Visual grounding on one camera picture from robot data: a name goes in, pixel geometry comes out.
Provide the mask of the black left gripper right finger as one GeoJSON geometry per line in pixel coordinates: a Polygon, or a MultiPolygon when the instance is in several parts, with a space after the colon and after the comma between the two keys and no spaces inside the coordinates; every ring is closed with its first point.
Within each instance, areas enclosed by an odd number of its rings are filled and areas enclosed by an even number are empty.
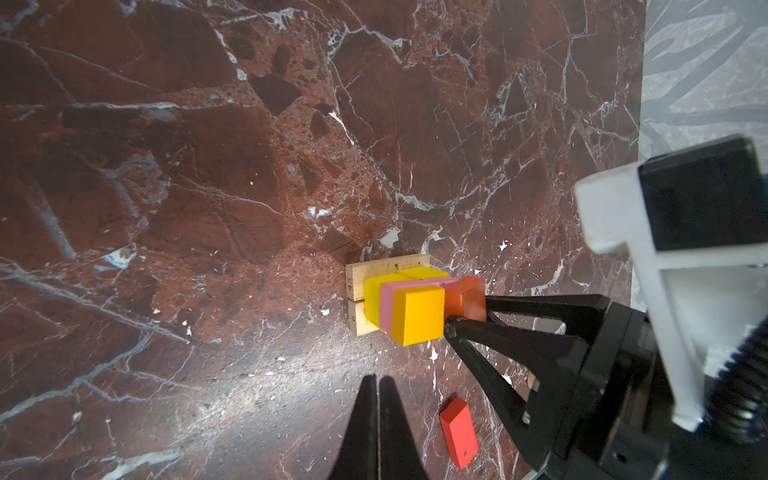
{"type": "Polygon", "coordinates": [[[379,469],[381,479],[427,479],[395,383],[379,384],[379,469]]]}

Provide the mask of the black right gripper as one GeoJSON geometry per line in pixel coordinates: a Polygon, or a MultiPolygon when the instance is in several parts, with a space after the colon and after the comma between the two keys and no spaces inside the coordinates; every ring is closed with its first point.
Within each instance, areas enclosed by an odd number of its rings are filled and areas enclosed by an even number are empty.
{"type": "Polygon", "coordinates": [[[452,316],[444,328],[521,457],[544,478],[766,477],[765,326],[727,362],[704,423],[689,432],[671,422],[671,390],[645,314],[599,294],[487,296],[486,308],[566,327],[560,335],[452,316]]]}

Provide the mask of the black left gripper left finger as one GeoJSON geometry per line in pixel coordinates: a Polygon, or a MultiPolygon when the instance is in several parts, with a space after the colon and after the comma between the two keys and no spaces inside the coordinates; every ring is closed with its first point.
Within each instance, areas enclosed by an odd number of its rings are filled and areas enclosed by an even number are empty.
{"type": "Polygon", "coordinates": [[[361,381],[329,479],[379,478],[378,427],[376,376],[367,375],[361,381]]]}

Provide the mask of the small orange red block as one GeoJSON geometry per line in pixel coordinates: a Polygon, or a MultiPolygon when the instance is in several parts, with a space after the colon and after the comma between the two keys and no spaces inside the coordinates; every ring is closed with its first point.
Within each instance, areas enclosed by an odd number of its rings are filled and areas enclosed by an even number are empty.
{"type": "Polygon", "coordinates": [[[443,286],[445,317],[460,316],[470,320],[487,320],[485,281],[467,276],[443,286]]]}

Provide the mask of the orange yellow small cube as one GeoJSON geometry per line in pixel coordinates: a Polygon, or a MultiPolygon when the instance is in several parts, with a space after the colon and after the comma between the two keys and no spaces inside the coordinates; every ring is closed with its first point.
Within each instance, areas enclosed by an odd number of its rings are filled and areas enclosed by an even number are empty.
{"type": "Polygon", "coordinates": [[[443,336],[445,290],[436,285],[397,289],[393,296],[393,340],[402,346],[443,336]]]}

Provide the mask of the pink rectangular block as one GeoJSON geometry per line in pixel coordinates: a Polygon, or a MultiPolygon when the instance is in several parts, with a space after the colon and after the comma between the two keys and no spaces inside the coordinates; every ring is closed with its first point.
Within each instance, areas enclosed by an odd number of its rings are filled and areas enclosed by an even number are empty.
{"type": "Polygon", "coordinates": [[[397,289],[419,286],[444,287],[456,281],[457,278],[448,276],[427,279],[408,279],[383,283],[381,285],[380,294],[379,327],[388,334],[393,332],[394,295],[397,289]]]}

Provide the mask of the natural wood long block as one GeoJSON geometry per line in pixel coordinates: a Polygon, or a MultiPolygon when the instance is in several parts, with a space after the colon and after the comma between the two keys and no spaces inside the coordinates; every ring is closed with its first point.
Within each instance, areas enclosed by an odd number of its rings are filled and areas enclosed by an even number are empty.
{"type": "Polygon", "coordinates": [[[379,330],[367,319],[364,301],[348,300],[347,305],[349,329],[355,336],[359,337],[379,330]]]}

